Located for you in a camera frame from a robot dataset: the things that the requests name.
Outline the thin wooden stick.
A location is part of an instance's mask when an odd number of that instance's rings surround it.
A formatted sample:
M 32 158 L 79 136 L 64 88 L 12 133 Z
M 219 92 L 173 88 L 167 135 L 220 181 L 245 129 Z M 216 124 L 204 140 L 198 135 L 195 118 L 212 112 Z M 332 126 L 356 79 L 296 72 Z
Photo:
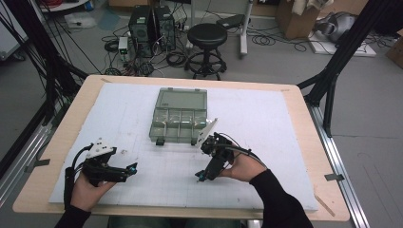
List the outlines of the thin wooden stick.
M 335 217 L 336 213 L 325 203 L 324 200 L 320 198 L 320 196 L 314 194 L 317 202 L 332 216 Z

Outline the white flat floor board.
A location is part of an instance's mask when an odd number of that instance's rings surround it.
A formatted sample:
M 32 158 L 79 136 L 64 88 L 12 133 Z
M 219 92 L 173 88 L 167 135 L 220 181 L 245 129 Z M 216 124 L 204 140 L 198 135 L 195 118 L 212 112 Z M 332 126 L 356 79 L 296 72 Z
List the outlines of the white flat floor board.
M 308 36 L 309 45 L 315 54 L 333 55 L 337 51 L 336 44 L 320 32 L 311 32 Z M 356 57 L 375 57 L 376 52 L 365 42 L 355 51 Z

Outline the black computer tower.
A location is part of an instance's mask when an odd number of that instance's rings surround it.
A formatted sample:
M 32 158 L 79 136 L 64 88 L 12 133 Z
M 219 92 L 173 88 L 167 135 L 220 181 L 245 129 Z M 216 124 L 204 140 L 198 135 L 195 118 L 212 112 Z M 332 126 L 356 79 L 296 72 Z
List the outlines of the black computer tower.
M 149 5 L 136 5 L 130 16 L 128 28 L 136 55 L 150 58 L 152 56 L 152 42 L 155 39 L 151 7 Z
M 169 6 L 158 6 L 154 9 L 158 39 L 163 50 L 171 51 L 176 48 L 175 20 Z

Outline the open cardboard box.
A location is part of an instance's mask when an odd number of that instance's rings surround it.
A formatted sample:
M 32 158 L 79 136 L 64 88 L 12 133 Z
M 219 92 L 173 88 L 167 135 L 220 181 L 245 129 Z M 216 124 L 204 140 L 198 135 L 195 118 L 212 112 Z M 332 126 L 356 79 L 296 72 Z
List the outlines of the open cardboard box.
M 285 38 L 304 38 L 319 13 L 333 3 L 334 0 L 279 0 L 275 19 Z

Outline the grey vacuum cleaner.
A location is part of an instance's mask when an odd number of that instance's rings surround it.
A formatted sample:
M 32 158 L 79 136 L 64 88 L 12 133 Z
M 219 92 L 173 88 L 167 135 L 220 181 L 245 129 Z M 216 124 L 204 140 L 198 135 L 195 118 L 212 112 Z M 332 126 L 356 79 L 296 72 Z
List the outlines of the grey vacuum cleaner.
M 313 31 L 319 31 L 336 44 L 346 36 L 355 21 L 356 17 L 349 12 L 330 12 L 325 17 L 316 20 Z

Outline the black pad on stand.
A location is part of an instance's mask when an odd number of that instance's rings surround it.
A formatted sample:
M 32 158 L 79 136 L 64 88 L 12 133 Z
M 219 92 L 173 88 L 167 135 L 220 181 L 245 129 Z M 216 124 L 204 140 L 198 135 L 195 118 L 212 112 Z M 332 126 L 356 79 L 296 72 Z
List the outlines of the black pad on stand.
M 226 17 L 217 21 L 217 24 L 225 29 L 238 28 L 243 24 L 244 15 L 236 14 L 230 17 Z

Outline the black metal frame strut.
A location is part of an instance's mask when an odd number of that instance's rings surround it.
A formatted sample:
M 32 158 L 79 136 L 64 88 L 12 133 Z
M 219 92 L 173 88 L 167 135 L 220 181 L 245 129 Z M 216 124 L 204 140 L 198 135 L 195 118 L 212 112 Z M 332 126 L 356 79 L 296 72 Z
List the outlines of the black metal frame strut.
M 326 67 L 317 75 L 297 84 L 299 89 L 312 86 L 310 92 L 304 96 L 305 102 L 310 106 L 319 107 L 321 99 L 326 97 L 322 127 L 328 137 L 332 138 L 331 122 L 338 76 L 373 27 L 398 2 L 399 0 L 369 0 Z
M 48 123 L 55 115 L 56 100 L 62 97 L 72 98 L 79 91 L 80 86 L 74 80 L 73 75 L 80 79 L 86 79 L 88 74 L 69 63 L 58 52 L 29 0 L 0 0 L 0 6 L 3 5 L 8 7 L 36 49 L 36 54 L 34 54 L 14 26 L 0 15 L 0 22 L 21 45 L 38 74 L 46 80 L 46 100 L 43 104 L 43 110 L 45 122 Z

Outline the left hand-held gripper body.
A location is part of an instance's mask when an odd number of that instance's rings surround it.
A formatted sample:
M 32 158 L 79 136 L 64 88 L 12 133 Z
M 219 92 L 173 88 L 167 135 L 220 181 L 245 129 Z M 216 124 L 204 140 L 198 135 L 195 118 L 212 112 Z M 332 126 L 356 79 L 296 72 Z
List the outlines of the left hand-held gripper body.
M 83 161 L 82 172 L 89 182 L 97 187 L 101 181 L 125 182 L 129 177 L 126 168 L 113 167 L 109 159 L 116 154 L 116 147 L 108 145 L 102 138 L 93 144 Z

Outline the brown cardboard box corner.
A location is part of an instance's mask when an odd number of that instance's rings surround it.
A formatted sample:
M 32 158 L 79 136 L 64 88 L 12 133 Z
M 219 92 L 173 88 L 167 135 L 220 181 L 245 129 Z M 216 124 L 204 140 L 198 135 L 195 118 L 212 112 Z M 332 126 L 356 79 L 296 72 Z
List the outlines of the brown cardboard box corner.
M 386 52 L 386 57 L 403 69 L 403 29 L 401 29 L 397 34 L 399 35 L 399 38 Z

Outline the black round stool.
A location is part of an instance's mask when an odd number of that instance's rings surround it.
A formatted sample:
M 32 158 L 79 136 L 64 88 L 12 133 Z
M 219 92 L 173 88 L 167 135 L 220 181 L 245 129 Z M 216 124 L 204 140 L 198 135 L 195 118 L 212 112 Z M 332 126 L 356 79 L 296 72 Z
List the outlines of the black round stool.
M 226 71 L 227 65 L 218 47 L 227 41 L 227 30 L 217 24 L 203 23 L 192 27 L 187 32 L 187 38 L 200 51 L 190 55 L 183 68 L 193 73 L 194 80 L 198 76 L 215 75 L 219 81 L 220 73 Z

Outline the aluminium rail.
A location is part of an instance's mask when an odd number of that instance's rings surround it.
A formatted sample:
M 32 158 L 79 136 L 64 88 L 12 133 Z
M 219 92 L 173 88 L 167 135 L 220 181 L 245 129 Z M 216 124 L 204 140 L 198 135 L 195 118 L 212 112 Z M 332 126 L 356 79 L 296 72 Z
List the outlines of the aluminium rail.
M 345 168 L 343 160 L 340 157 L 336 143 L 332 137 L 329 137 L 322 126 L 323 114 L 319 107 L 307 105 L 311 114 L 312 120 L 317 129 L 318 136 L 322 142 L 325 154 L 328 158 L 329 164 L 332 167 L 332 174 L 341 174 L 345 180 L 337 181 L 341 194 L 346 202 L 346 206 L 350 213 L 350 220 L 354 224 L 354 228 L 371 228 L 367 217 L 363 211 L 360 201 L 355 193 L 348 172 Z
M 40 162 L 40 156 L 48 145 L 52 135 L 51 124 L 39 125 L 23 143 L 15 160 L 0 179 L 0 208 L 5 205 L 18 182 L 26 173 L 30 173 L 35 164 Z

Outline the clear plastic organizer box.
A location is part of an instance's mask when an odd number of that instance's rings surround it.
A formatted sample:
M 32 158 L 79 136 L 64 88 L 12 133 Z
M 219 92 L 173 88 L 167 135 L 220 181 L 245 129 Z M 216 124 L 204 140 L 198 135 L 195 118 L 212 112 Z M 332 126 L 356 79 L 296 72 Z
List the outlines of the clear plastic organizer box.
M 154 107 L 149 137 L 156 145 L 165 143 L 197 144 L 207 126 L 205 89 L 163 87 Z

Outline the small white power box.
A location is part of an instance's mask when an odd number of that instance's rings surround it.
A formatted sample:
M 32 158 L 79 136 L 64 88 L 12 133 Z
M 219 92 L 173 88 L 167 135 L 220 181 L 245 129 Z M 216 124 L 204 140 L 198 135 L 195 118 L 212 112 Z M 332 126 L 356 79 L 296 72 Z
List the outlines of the small white power box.
M 129 61 L 129 50 L 128 50 L 128 38 L 120 37 L 118 44 L 118 51 L 120 54 L 120 58 L 123 62 Z

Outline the person's left hand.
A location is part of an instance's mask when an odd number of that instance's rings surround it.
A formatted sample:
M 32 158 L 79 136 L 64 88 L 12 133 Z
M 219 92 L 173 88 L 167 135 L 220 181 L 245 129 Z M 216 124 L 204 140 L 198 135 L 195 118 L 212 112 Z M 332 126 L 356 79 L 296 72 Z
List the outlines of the person's left hand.
M 115 182 L 100 182 L 97 187 L 93 186 L 86 175 L 80 174 L 75 181 L 70 204 L 86 212 L 90 212 L 102 196 L 115 186 Z

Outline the person's right hand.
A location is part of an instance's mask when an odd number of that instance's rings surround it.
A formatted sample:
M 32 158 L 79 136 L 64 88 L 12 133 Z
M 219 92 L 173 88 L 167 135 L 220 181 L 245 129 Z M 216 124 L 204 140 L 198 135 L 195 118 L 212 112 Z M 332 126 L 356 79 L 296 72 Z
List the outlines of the person's right hand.
M 230 164 L 231 167 L 229 169 L 223 169 L 220 172 L 220 177 L 249 182 L 252 178 L 266 170 L 266 167 L 259 161 L 239 152 L 234 153 L 234 159 Z

